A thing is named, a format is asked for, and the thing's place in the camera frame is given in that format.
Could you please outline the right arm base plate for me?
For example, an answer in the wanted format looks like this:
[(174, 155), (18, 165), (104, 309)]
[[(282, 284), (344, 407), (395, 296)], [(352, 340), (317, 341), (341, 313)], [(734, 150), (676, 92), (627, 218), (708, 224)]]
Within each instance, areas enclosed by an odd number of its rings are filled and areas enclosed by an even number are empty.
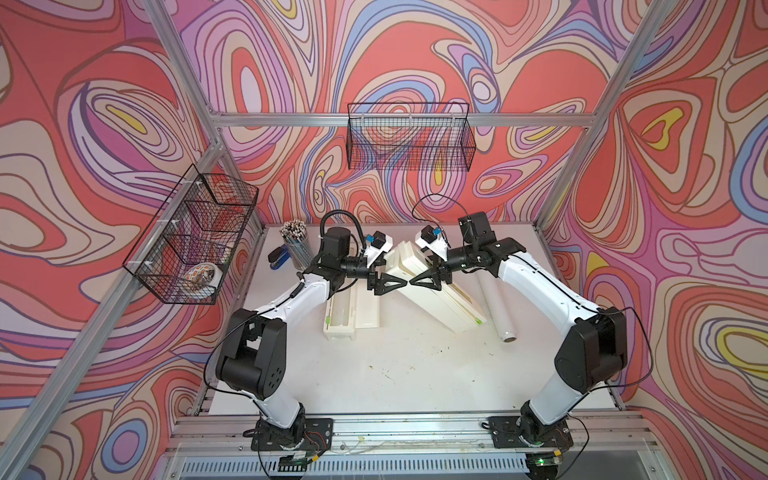
[(574, 441), (565, 419), (542, 425), (535, 417), (491, 416), (480, 423), (497, 449), (532, 448), (567, 451)]

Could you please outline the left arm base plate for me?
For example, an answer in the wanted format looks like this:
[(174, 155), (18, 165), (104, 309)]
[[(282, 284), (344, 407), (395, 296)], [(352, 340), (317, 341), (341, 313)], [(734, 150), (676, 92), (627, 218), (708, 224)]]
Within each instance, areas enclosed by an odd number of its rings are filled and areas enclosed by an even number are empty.
[(282, 429), (259, 419), (248, 433), (254, 452), (323, 453), (332, 447), (334, 420), (330, 417), (300, 417), (293, 426)]

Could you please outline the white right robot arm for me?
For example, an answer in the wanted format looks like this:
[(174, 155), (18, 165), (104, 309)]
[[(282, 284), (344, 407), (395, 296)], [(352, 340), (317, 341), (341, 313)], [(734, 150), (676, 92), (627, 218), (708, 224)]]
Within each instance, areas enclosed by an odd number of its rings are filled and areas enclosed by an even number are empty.
[(553, 359), (555, 373), (521, 406), (516, 423), (520, 440), (538, 447), (599, 383), (627, 366), (626, 316), (571, 290), (517, 240), (499, 238), (485, 213), (465, 215), (458, 223), (462, 244), (455, 248), (437, 226), (416, 234), (416, 245), (431, 254), (429, 269), (410, 284), (439, 291), (453, 282), (455, 272), (484, 270), (521, 292), (558, 330), (562, 343)]

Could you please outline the cream plastic wrap dispenser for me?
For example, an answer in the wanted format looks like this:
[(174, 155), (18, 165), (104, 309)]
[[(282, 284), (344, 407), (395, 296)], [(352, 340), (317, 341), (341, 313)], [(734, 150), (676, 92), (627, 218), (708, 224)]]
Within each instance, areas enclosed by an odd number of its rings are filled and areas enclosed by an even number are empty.
[(358, 330), (380, 326), (380, 298), (369, 291), (365, 283), (358, 281), (327, 302), (323, 333), (329, 340), (354, 339)]

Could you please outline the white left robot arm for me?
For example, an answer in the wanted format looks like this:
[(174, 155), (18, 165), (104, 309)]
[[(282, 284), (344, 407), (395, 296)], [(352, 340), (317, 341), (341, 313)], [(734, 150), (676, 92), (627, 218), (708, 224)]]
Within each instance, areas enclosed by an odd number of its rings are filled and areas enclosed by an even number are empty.
[(288, 327), (339, 293), (348, 279), (364, 280), (376, 296), (406, 286), (405, 280), (377, 271), (393, 247), (391, 236), (381, 231), (365, 236), (356, 256), (349, 254), (351, 239), (352, 232), (344, 227), (324, 231), (319, 251), (298, 283), (254, 311), (237, 310), (220, 344), (215, 378), (257, 406), (267, 431), (290, 435), (294, 443), (303, 438), (306, 423), (304, 406), (281, 387)]

